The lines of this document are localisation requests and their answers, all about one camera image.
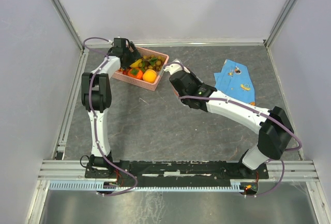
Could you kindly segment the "yellow orange peach toy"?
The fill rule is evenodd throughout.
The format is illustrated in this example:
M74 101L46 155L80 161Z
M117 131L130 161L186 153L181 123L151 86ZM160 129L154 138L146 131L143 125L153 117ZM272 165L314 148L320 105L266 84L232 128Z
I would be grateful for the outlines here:
M156 71L154 71L152 69L148 69L144 72L142 79L143 79L143 81L145 81L147 83L155 83L157 77L158 77L158 74Z

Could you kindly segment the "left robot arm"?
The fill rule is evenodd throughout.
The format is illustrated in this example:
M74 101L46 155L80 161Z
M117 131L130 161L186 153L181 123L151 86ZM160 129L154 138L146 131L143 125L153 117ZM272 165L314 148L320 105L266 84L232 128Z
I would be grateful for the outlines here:
M119 69L127 69L141 58L135 44L127 38L116 37L113 41L99 40L111 44L101 64L81 78L81 102L85 107L92 131L92 151L89 165L96 167L102 177L114 173L114 164L108 140L107 114L112 103L110 78Z

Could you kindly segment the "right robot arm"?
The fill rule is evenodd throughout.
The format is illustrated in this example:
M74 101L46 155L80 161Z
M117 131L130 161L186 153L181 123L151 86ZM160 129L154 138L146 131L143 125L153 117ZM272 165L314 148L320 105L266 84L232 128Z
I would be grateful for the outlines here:
M292 125L280 107L259 108L241 102L200 81L192 72L177 69L169 78L180 101L192 109L227 117L258 134L257 144L244 153L238 174L249 178L264 162L279 160L291 139Z

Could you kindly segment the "clear zip top bag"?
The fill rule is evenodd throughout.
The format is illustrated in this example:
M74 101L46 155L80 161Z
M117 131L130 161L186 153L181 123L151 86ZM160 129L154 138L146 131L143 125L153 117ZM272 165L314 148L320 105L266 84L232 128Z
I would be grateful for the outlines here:
M179 95L179 93L178 93L178 91L176 89L173 89L173 92L174 92L174 94L176 95L177 98L180 97L180 95Z

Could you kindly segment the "yellow lemon toy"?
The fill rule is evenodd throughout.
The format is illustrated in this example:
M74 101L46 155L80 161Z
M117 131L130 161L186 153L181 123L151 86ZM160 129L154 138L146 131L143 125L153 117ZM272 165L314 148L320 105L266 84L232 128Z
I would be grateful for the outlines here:
M143 60L140 58L130 65L130 68L139 68L141 67Z

